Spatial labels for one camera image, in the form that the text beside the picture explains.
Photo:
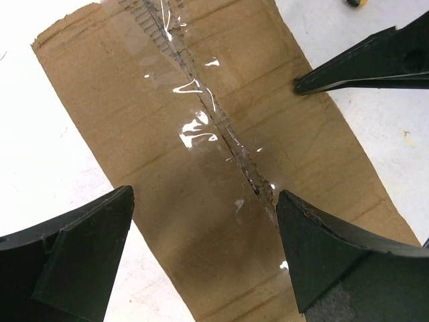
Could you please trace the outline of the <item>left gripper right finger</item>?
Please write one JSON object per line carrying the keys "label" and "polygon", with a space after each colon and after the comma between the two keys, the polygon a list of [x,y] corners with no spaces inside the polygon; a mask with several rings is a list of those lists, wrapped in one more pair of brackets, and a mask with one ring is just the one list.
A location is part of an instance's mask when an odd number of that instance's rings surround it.
{"label": "left gripper right finger", "polygon": [[276,211],[307,321],[428,320],[428,248],[371,233],[287,190]]}

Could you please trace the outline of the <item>brown cardboard express box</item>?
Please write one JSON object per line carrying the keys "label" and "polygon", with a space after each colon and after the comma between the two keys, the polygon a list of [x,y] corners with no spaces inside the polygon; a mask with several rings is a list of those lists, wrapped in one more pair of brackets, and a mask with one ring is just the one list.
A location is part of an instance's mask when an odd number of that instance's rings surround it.
{"label": "brown cardboard express box", "polygon": [[418,245],[273,1],[101,1],[33,42],[42,68],[196,321],[301,321],[279,192]]}

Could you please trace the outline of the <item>yellow utility knife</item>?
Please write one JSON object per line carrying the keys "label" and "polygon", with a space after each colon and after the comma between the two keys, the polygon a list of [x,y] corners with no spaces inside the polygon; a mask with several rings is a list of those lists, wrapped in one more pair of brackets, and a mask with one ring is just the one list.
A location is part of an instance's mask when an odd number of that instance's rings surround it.
{"label": "yellow utility knife", "polygon": [[346,0],[348,5],[354,8],[359,8],[367,4],[368,0]]}

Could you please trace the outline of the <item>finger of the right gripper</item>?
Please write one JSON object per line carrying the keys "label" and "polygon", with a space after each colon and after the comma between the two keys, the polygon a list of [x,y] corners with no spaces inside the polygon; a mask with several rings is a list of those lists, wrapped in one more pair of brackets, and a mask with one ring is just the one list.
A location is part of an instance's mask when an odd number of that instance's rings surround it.
{"label": "finger of the right gripper", "polygon": [[294,79],[298,95],[344,88],[427,89],[428,13],[372,34]]}

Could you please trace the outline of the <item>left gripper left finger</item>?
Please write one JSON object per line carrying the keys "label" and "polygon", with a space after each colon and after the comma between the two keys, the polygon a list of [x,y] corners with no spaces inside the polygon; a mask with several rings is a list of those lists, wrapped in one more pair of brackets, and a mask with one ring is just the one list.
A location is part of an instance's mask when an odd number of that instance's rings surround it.
{"label": "left gripper left finger", "polygon": [[103,321],[134,205],[120,186],[1,237],[1,320]]}

